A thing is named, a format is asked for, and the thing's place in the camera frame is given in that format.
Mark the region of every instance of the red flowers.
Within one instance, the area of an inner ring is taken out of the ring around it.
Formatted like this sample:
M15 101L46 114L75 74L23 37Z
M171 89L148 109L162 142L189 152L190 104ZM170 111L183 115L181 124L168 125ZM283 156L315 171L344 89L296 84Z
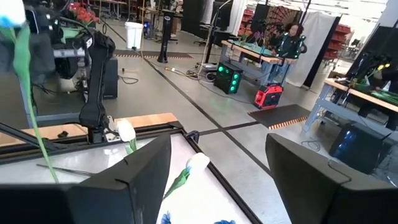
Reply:
M95 13L93 11L87 12L86 9L78 2L71 3L69 11L74 13L77 20L86 26L92 22L98 22L98 18L95 16Z

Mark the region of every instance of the black mat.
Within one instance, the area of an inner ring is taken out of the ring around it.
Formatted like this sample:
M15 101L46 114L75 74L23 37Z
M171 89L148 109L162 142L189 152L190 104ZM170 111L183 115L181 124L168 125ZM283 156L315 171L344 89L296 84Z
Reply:
M135 52L132 50L115 50L113 54L115 57L141 57L141 52ZM157 58L159 56L159 52L154 51L143 51L142 54L145 58ZM176 59L193 59L189 54L180 52L167 52L167 57Z
M305 121L310 112L299 105L281 106L249 112L249 115L268 129L277 129Z

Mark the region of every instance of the white flower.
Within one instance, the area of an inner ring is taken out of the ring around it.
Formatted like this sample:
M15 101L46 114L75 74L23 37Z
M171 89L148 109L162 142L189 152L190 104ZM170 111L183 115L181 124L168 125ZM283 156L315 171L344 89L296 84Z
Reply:
M129 142L136 138L136 131L126 119L118 121L118 133L124 142Z
M0 0L0 27L19 27L25 23L25 20L22 0Z
M186 169L189 171L190 176L199 174L205 171L207 165L210 163L210 158L199 152L187 161Z

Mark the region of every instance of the white bin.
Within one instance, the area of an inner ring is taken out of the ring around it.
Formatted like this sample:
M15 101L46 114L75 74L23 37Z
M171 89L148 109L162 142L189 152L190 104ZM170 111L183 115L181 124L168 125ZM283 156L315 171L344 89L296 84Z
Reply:
M127 32L127 48L132 49L133 47L140 49L141 37L143 26L136 22L126 22L124 24Z

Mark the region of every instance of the gray floor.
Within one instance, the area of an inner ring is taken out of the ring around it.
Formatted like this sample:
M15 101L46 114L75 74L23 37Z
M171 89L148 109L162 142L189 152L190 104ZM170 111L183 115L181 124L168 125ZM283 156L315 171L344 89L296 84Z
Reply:
M108 28L109 35L116 43L117 49L125 49L126 31L120 22L108 21L116 32ZM201 60L204 47L193 44L196 37L184 32L178 33L178 44L169 44L170 52L191 53L191 60L169 59L168 66L180 71L187 71ZM143 50L160 50L160 44L145 40ZM213 49L219 54L220 49ZM213 55L211 60L218 61ZM239 92L233 96L226 96L213 85L188 79L164 70L154 59L149 60L152 66L141 58L118 58L119 68L135 70L124 76L139 79L138 83L127 85L119 81L119 97L116 100L106 100L104 105L107 114L115 118L140 116L156 113L173 113L187 131L208 131L225 128L237 124L245 124L254 120L248 115L256 111L251 102L256 88L247 82L242 82ZM320 71L314 83L318 90L322 86L325 71ZM13 100L3 97L0 100L3 111L0 121L16 128L26 128L26 118L22 111L17 80L11 76L2 77L2 91ZM311 110L317 91L306 91L286 84L279 106L298 104ZM75 97L62 98L61 101L48 102L49 96L37 94L39 113L47 114L54 110L70 111L72 106L65 106L64 102L72 102ZM277 193L276 186L267 174L268 167L265 154L267 133L278 133L299 144L327 155L327 150L338 134L338 128L326 124L314 124L312 129L302 132L303 123L297 123L285 128L268 130L257 124L229 131L215 131L200 138L200 147L209 155L215 166L223 173L231 185L241 194L252 210L264 223L290 223Z

